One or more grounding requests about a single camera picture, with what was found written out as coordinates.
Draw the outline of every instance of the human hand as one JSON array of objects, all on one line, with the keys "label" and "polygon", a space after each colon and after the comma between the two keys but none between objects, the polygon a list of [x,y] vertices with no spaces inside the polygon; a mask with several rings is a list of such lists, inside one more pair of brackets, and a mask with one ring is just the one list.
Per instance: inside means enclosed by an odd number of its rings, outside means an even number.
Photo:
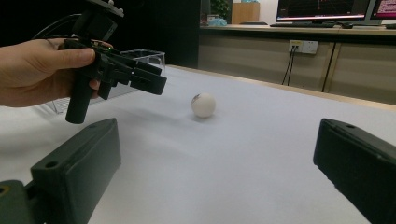
[{"label": "human hand", "polygon": [[[0,48],[0,105],[40,105],[69,97],[75,75],[70,68],[93,62],[93,49],[58,48],[63,39],[37,39]],[[97,97],[99,82],[90,87]]]}]

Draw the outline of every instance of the white table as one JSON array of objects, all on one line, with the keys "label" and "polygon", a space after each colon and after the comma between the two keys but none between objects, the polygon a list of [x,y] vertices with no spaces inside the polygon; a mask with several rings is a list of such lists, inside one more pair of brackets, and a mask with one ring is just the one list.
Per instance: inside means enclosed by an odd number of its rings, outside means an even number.
[{"label": "white table", "polygon": [[[318,126],[338,119],[396,145],[395,106],[171,66],[166,75],[163,95],[135,91],[90,105],[81,125],[46,105],[0,107],[1,180],[27,184],[53,149],[116,118],[122,166],[91,224],[368,223],[314,165]],[[198,119],[191,99],[204,91],[217,110]]]}]

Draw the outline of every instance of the monitor screen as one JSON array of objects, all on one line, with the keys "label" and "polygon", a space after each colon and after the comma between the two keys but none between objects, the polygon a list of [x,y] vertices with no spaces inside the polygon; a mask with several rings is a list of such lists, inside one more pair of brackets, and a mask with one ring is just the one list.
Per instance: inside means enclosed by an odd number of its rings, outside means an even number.
[{"label": "monitor screen", "polygon": [[370,0],[279,0],[276,21],[362,21]]},{"label": "monitor screen", "polygon": [[396,0],[376,0],[372,20],[396,20]]}]

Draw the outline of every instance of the transparent plastic container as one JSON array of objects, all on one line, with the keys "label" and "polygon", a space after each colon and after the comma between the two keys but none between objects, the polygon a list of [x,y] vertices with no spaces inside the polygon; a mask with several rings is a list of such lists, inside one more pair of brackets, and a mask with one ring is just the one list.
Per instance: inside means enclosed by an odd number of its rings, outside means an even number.
[{"label": "transparent plastic container", "polygon": [[[161,68],[163,71],[161,73],[162,76],[165,76],[165,53],[150,50],[150,49],[133,49],[122,51],[120,54],[133,58],[142,63],[149,63],[156,67]],[[112,88],[110,94],[108,95],[108,99],[121,96],[123,94],[131,93],[133,91],[138,91],[135,88],[130,87],[129,85],[118,84],[117,87]],[[102,98],[92,99],[90,100],[90,105],[99,103],[104,101]],[[55,101],[47,102],[46,105],[49,106],[56,114],[62,114],[69,107],[70,98],[58,99]]]}]

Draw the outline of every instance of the ping pong ball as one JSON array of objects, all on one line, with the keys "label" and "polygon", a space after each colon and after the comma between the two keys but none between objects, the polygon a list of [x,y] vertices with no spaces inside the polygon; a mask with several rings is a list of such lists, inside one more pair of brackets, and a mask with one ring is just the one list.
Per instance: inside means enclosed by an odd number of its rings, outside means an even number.
[{"label": "ping pong ball", "polygon": [[194,96],[191,108],[195,116],[202,119],[209,118],[215,112],[216,100],[211,94],[204,92]]}]

